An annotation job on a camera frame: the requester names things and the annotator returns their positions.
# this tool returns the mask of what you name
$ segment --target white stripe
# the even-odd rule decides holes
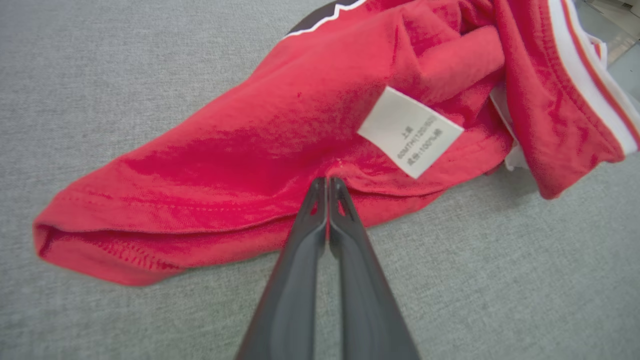
[[[567,4],[571,24],[567,24],[565,21],[561,1],[564,1]],[[602,66],[600,59],[590,44],[587,34],[580,26],[573,2],[570,0],[548,0],[548,5],[553,35],[556,40],[556,48],[566,73],[573,81],[578,92],[591,106],[591,109],[600,119],[602,119],[603,123],[618,139],[624,153],[630,154],[632,152],[636,152],[638,148],[631,132],[627,129],[624,121],[618,116],[613,107],[600,93],[598,87],[591,79],[587,68],[582,63],[582,60],[578,55],[578,51],[575,46],[572,46],[573,39],[569,32],[570,26],[573,27],[579,38],[579,44],[575,45],[583,48],[591,66],[596,70],[598,77],[602,80],[611,95],[613,95],[631,121],[634,122],[636,128],[640,127],[640,114],[638,114],[633,105],[631,105],[631,102],[625,95],[624,91],[616,81],[613,80],[611,75],[609,75],[606,68]]]
[[[288,38],[288,37],[292,37],[295,35],[300,35],[300,34],[304,34],[304,33],[310,33],[312,31],[315,31],[320,25],[324,24],[327,21],[331,21],[331,20],[335,20],[338,19],[338,16],[340,15],[340,10],[352,10],[357,8],[358,6],[364,4],[366,2],[366,0],[358,0],[355,3],[351,4],[351,5],[341,5],[341,4],[336,4],[335,8],[333,8],[333,15],[329,16],[329,17],[325,17],[322,20],[318,21],[316,23],[316,25],[313,25],[312,28],[310,29],[304,29],[304,30],[298,30],[295,31],[293,33],[289,33],[287,34],[287,36],[283,37],[283,38]]]

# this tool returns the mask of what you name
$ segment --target care label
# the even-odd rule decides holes
[[[463,131],[428,106],[387,86],[358,134],[417,179]]]

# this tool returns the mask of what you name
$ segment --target red t-shirt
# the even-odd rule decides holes
[[[57,194],[36,251],[127,285],[250,258],[284,245],[319,176],[343,178],[364,224],[380,224],[499,165],[505,112],[542,196],[557,197],[640,143],[599,50],[571,0],[338,1],[244,83]],[[356,133],[386,86],[465,129],[418,179]]]

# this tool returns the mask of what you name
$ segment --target striped trim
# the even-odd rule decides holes
[[[607,43],[602,42],[602,40],[600,40],[599,38],[592,37],[589,34],[587,34],[587,36],[589,37],[591,46],[593,46],[596,51],[596,55],[598,55],[598,58],[600,59],[600,63],[606,69],[609,66],[609,64],[607,64]]]
[[[548,0],[548,6],[557,51],[576,90],[611,130],[625,154],[638,151],[640,114],[602,65],[580,26],[573,3]]]
[[[335,7],[333,8],[333,15],[331,15],[329,17],[325,17],[322,20],[318,21],[310,29],[298,30],[298,31],[294,31],[292,33],[288,33],[287,36],[283,37],[283,39],[315,31],[317,28],[320,27],[320,25],[324,24],[325,22],[338,19],[338,16],[340,16],[340,11],[341,10],[344,10],[344,11],[353,10],[353,9],[357,8],[358,6],[364,4],[366,1],[367,0],[358,0],[358,1],[356,1],[355,3],[353,3],[351,5],[336,4]]]

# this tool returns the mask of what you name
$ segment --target gray fabric surface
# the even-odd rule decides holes
[[[230,359],[276,254],[126,288],[40,261],[69,182],[245,79],[324,0],[0,0],[0,358]],[[639,359],[640,155],[545,201],[526,172],[452,189],[371,239],[424,358]],[[339,357],[321,261],[316,359]]]

